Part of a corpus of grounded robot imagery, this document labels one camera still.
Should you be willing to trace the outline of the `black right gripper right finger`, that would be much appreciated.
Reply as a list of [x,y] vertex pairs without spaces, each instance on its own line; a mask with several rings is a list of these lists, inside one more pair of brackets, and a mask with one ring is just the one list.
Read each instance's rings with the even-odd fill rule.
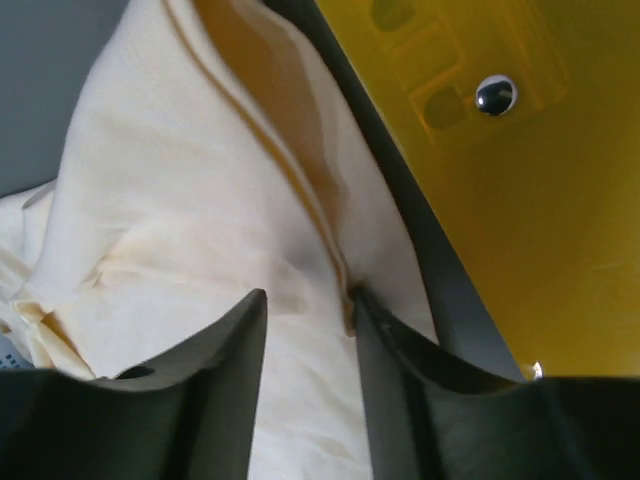
[[378,479],[635,479],[639,382],[482,370],[353,294],[373,474]]

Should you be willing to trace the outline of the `yellow plastic folder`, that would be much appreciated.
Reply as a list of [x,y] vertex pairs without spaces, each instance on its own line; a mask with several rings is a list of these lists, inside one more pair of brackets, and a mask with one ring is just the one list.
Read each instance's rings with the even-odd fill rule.
[[319,9],[526,375],[639,372],[639,5]]

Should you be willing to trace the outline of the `cream yellow t shirt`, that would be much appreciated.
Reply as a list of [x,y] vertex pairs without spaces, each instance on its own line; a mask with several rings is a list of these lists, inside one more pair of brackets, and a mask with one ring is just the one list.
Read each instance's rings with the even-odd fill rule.
[[433,337],[415,250],[310,42],[256,1],[132,1],[54,181],[1,202],[1,331],[113,377],[268,297],[249,475],[372,475],[347,292]]

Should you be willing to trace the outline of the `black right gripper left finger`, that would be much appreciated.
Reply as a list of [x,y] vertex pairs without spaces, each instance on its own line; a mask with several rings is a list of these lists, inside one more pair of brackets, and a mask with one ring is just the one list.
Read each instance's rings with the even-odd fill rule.
[[244,479],[267,327],[263,290],[114,379],[1,373],[5,479]]

